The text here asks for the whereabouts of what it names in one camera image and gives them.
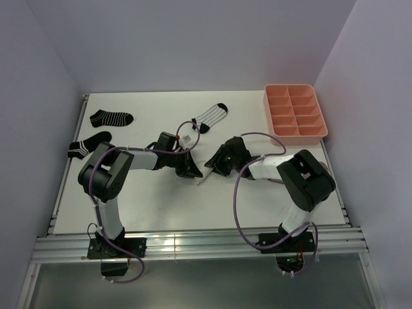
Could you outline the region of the white sock black toe heel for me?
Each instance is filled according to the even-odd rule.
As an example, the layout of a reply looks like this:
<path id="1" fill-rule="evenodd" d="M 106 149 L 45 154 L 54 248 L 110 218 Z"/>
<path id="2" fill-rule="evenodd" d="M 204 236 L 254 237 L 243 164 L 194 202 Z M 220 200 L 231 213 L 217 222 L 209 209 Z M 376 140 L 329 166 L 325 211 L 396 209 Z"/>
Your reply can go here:
<path id="1" fill-rule="evenodd" d="M 224 119 L 228 111 L 229 109 L 224 103 L 217 103 L 206 110 L 206 112 L 191 119 L 192 129 L 199 129 L 201 134 L 205 134 L 212 126 Z"/>

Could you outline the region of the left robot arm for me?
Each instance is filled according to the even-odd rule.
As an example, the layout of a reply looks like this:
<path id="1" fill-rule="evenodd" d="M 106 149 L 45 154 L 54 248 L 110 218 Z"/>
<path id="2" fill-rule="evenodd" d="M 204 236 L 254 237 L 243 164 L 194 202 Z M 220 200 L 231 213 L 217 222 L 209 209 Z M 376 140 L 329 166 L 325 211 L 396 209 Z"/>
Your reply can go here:
<path id="1" fill-rule="evenodd" d="M 148 149 L 127 150 L 109 142 L 100 143 L 78 175 L 78 183 L 90 196 L 97 217 L 97 232 L 106 237 L 102 249 L 111 257 L 125 251 L 124 226 L 118 211 L 118 199 L 127 174 L 132 170 L 157 171 L 173 168 L 181 178 L 201 178 L 188 148 L 178 144 L 178 137 L 163 132 Z"/>

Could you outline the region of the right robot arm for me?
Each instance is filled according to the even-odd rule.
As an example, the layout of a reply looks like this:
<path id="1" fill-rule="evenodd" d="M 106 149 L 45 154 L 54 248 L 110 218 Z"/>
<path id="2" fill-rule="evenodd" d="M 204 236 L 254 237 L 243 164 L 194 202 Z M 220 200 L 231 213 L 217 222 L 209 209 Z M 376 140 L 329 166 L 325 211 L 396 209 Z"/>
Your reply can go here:
<path id="1" fill-rule="evenodd" d="M 312 214 L 322 202 L 336 190 L 335 180 L 327 169 L 307 149 L 296 154 L 251 155 L 244 140 L 235 136 L 227 140 L 205 167 L 221 176 L 228 176 L 232 171 L 238 173 L 233 193 L 233 213 L 238 232 L 249 242 L 238 218 L 237 193 L 240 180 L 275 180 L 280 179 L 292 200 L 286 218 L 280 224 L 279 245 L 287 251 L 294 250 L 301 242 L 301 235 L 312 224 Z"/>

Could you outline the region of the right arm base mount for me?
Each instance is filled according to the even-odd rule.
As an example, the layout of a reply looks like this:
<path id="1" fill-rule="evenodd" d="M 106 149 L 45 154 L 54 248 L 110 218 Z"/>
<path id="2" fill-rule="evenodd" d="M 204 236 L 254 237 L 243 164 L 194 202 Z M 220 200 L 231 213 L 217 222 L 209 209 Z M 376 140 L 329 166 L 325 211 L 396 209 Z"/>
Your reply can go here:
<path id="1" fill-rule="evenodd" d="M 267 247 L 279 241 L 284 234 L 275 233 L 261 233 L 258 235 L 258 242 L 256 245 Z M 293 254 L 313 252 L 315 250 L 315 240 L 310 231 L 302 232 L 296 237 L 291 237 L 281 244 L 273 248 L 261 249 L 262 254 Z"/>

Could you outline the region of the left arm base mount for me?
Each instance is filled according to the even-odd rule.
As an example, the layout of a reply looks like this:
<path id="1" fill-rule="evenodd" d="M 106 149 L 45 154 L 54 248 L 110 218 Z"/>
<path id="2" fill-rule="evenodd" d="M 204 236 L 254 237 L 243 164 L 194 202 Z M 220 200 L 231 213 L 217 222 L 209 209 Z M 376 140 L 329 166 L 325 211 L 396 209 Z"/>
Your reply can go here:
<path id="1" fill-rule="evenodd" d="M 87 253 L 88 259 L 118 259 L 131 258 L 137 256 L 143 258 L 147 245 L 146 238 L 124 238 L 118 247 L 121 250 L 111 246 L 105 239 L 91 239 Z"/>

